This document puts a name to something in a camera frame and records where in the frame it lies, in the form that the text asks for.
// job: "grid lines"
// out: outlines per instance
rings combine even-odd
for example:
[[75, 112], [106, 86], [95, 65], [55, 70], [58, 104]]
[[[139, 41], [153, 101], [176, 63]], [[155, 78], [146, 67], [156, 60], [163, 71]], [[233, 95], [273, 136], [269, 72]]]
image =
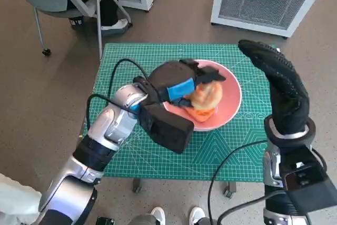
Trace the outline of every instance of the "grid lines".
[[[150, 74], [169, 60], [193, 58], [216, 61], [233, 72], [242, 88], [242, 104], [236, 117], [219, 129], [194, 132], [183, 154], [175, 154], [151, 141], [137, 125], [105, 169], [106, 177], [210, 180], [217, 166], [235, 148], [265, 140], [263, 119], [271, 113], [269, 83], [263, 72], [234, 44], [120, 44], [105, 45], [94, 92], [106, 95], [112, 69], [121, 58], [136, 60]], [[141, 72], [122, 63], [116, 72], [112, 94]], [[97, 117], [105, 102], [93, 99], [90, 117]], [[266, 144], [234, 154], [219, 172], [218, 180], [261, 182]]]

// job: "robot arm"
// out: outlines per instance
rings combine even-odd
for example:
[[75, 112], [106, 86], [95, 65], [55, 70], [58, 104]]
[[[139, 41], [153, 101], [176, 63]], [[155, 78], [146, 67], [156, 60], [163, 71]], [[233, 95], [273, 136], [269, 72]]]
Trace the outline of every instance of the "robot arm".
[[264, 120], [268, 138], [263, 159], [264, 223], [309, 225], [308, 212], [337, 204], [337, 190], [311, 152], [316, 127], [309, 118], [309, 96], [291, 62], [275, 48], [242, 40], [240, 50], [270, 83], [272, 115]]
[[[132, 84], [120, 88], [114, 101], [136, 108], [146, 96]], [[115, 105], [109, 104], [102, 110], [49, 189], [42, 194], [37, 224], [84, 224], [97, 198], [94, 186], [100, 183], [105, 167], [136, 123], [132, 113]]]
[[102, 110], [49, 189], [42, 194], [41, 215], [36, 223], [84, 224], [97, 198], [94, 186], [100, 183], [105, 167], [137, 121], [154, 142], [181, 153], [194, 125], [166, 111], [160, 103], [186, 102], [183, 96], [193, 92], [199, 83], [225, 80], [217, 70], [197, 65], [193, 60], [167, 62], [155, 69], [148, 80], [136, 77], [134, 84], [121, 87], [113, 101], [136, 111], [137, 115], [110, 103]]

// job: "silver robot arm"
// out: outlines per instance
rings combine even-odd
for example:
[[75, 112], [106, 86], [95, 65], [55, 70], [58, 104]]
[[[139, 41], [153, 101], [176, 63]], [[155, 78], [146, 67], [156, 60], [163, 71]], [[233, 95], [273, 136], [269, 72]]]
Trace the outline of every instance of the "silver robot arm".
[[[315, 126], [309, 119], [310, 124], [305, 125], [304, 131], [293, 134], [281, 134], [276, 129], [271, 117], [265, 120], [265, 129], [268, 143], [263, 157], [263, 181], [265, 193], [283, 190], [283, 182], [280, 171], [282, 153], [280, 147], [273, 143], [277, 138], [282, 142], [296, 142], [299, 139], [305, 139], [307, 147], [311, 149]], [[266, 206], [263, 209], [264, 223], [267, 225], [309, 225], [306, 213], [299, 211], [292, 203], [290, 198], [284, 195], [277, 195], [266, 200]]]
[[[121, 87], [114, 102], [137, 109], [146, 98], [137, 84]], [[131, 134], [137, 118], [109, 104], [42, 194], [35, 224], [84, 224], [96, 198], [104, 168]]]

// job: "wire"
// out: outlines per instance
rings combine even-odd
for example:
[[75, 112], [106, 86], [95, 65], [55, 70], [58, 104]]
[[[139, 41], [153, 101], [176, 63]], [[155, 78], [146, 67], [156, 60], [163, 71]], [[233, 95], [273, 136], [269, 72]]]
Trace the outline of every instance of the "wire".
[[133, 114], [137, 115], [137, 113], [135, 111], [133, 111], [129, 108], [126, 108], [122, 105], [118, 105], [116, 102], [113, 102], [108, 97], [106, 97], [104, 95], [101, 95], [101, 94], [94, 93], [94, 94], [91, 94], [86, 101], [86, 128], [87, 128], [87, 130], [89, 130], [89, 128], [90, 128], [90, 103], [91, 103], [91, 100], [95, 97], [99, 97], [100, 99], [105, 100], [106, 102], [111, 103], [111, 104], [119, 107], [120, 109], [122, 109], [126, 112], [133, 113]]
[[212, 192], [212, 188], [213, 188], [213, 184], [214, 184], [215, 178], [216, 178], [218, 172], [220, 171], [221, 167], [225, 164], [225, 162], [228, 160], [228, 158], [232, 154], [234, 154], [236, 151], [244, 149], [244, 148], [247, 148], [249, 146], [253, 146], [253, 145], [257, 145], [257, 144], [261, 144], [261, 143], [266, 143], [266, 142], [267, 141], [257, 141], [257, 142], [248, 143], [248, 144], [245, 144], [245, 145], [242, 145], [242, 146], [236, 148], [231, 153], [229, 153], [229, 155], [226, 156], [226, 158], [222, 161], [222, 163], [217, 167], [217, 169], [216, 169], [216, 171], [215, 171], [215, 173], [213, 175], [213, 178], [212, 178], [212, 181], [211, 181], [211, 184], [210, 184], [210, 188], [209, 188], [208, 197], [207, 197], [207, 207], [209, 209], [209, 218], [210, 218], [211, 225], [213, 225], [213, 219], [212, 219], [212, 213], [211, 213], [211, 192]]
[[314, 149], [314, 148], [311, 148], [311, 149], [312, 149], [312, 152], [314, 152], [318, 156], [318, 158], [321, 160], [324, 171], [327, 172], [328, 165], [326, 164], [326, 161], [325, 161], [324, 157], [316, 149]]
[[113, 83], [113, 80], [114, 80], [114, 76], [116, 74], [116, 70], [117, 70], [117, 67], [122, 63], [122, 62], [130, 62], [132, 64], [134, 64], [144, 75], [145, 79], [148, 80], [148, 76], [147, 76], [147, 73], [145, 72], [145, 70], [138, 64], [136, 63], [134, 60], [132, 59], [129, 59], [129, 58], [123, 58], [123, 59], [120, 59], [116, 65], [114, 66], [114, 69], [111, 73], [111, 77], [110, 77], [110, 81], [109, 81], [109, 88], [108, 88], [108, 91], [107, 91], [107, 97], [110, 97], [111, 95], [111, 89], [112, 89], [112, 83]]
[[308, 213], [305, 214], [305, 217], [306, 217], [306, 220], [308, 221], [308, 225], [312, 225], [312, 222], [310, 220], [310, 217], [309, 217]]
[[269, 193], [269, 194], [267, 194], [267, 195], [265, 195], [265, 196], [262, 196], [262, 197], [260, 197], [260, 198], [258, 198], [258, 199], [251, 200], [251, 201], [248, 201], [248, 202], [246, 202], [246, 203], [237, 205], [236, 207], [229, 208], [228, 210], [226, 210], [225, 212], [223, 212], [223, 213], [219, 216], [219, 218], [218, 218], [218, 220], [217, 220], [217, 225], [221, 225], [221, 221], [222, 221], [226, 216], [228, 216], [229, 214], [231, 214], [231, 213], [233, 213], [233, 212], [235, 212], [235, 211], [237, 211], [237, 210], [240, 210], [240, 209], [249, 207], [249, 206], [251, 206], [251, 205], [257, 204], [257, 203], [259, 203], [259, 202], [261, 202], [261, 201], [267, 200], [267, 199], [269, 199], [269, 198], [271, 198], [271, 197], [274, 197], [274, 196], [280, 195], [280, 194], [285, 194], [285, 191], [274, 191], [274, 192], [271, 192], [271, 193]]

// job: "blue object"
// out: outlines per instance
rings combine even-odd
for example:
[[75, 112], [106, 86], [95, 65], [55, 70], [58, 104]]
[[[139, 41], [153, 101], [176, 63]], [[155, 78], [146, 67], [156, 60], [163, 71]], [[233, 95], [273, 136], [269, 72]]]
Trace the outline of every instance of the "blue object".
[[139, 103], [136, 104], [136, 105], [130, 106], [130, 109], [131, 109], [132, 111], [135, 111], [135, 112], [137, 112], [138, 108], [139, 108]]
[[168, 96], [171, 101], [180, 99], [181, 97], [188, 95], [194, 91], [194, 81], [192, 78], [167, 88]]

